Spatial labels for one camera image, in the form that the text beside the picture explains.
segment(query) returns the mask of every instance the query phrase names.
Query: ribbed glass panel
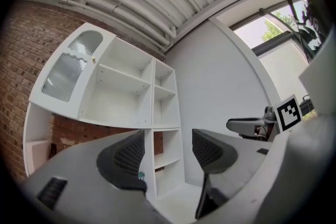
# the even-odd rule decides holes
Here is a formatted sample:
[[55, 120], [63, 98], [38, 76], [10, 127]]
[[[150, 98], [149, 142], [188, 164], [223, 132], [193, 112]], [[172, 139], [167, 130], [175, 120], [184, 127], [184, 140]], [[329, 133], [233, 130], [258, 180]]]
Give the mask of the ribbed glass panel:
[[45, 81], [42, 92], [59, 100], [69, 102], [72, 91], [86, 62], [76, 57], [62, 54]]
[[75, 50], [85, 55], [92, 55], [103, 41], [103, 36], [97, 31], [86, 31], [79, 35], [70, 45]]

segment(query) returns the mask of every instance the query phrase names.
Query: teal object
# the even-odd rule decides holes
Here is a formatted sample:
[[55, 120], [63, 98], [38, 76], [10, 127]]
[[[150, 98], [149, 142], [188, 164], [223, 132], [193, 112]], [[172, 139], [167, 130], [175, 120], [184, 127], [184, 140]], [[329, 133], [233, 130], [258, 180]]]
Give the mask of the teal object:
[[139, 172], [139, 179], [144, 180], [145, 174], [143, 172]]

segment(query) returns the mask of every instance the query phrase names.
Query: tree foliage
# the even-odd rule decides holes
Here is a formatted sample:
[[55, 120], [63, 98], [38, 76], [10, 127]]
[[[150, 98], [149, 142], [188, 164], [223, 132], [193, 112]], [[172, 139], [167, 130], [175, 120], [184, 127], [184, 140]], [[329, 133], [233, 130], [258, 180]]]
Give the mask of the tree foliage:
[[[288, 24], [289, 26], [293, 26], [295, 24], [293, 16], [288, 14], [288, 16], [281, 16], [281, 13], [277, 12], [276, 16], [280, 18], [283, 22]], [[267, 26], [267, 32], [263, 34], [261, 37], [263, 41], [268, 41], [282, 33], [282, 31], [273, 23], [271, 23], [269, 20], [265, 20], [265, 25]]]

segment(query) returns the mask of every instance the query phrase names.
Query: qr code-like marker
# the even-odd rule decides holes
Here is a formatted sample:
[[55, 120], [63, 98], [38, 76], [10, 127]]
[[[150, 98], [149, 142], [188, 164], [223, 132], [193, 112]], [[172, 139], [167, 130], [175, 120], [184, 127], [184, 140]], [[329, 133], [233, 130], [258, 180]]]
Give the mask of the qr code-like marker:
[[280, 131], [290, 130], [302, 120], [302, 113], [295, 95], [275, 106]]

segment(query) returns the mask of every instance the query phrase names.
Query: sky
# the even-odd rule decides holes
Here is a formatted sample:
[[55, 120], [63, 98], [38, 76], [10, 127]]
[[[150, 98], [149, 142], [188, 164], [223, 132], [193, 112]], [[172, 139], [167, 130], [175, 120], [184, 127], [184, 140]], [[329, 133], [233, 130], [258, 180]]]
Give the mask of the sky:
[[[296, 13], [302, 21], [302, 10], [304, 9], [304, 0], [300, 0], [294, 3], [294, 8], [296, 10]], [[276, 12], [280, 12], [282, 16], [284, 15], [291, 15], [291, 10], [290, 7], [287, 5], [283, 8], [277, 9], [273, 11], [272, 13], [275, 14]], [[265, 18], [261, 17], [259, 19], [254, 20], [253, 22], [244, 25], [243, 27], [235, 30], [234, 32], [250, 47], [254, 48], [261, 43], [263, 43], [263, 39], [261, 38], [265, 32], [267, 32], [267, 27], [265, 25]], [[318, 41], [313, 40], [309, 46], [313, 48], [314, 45], [317, 45]]]

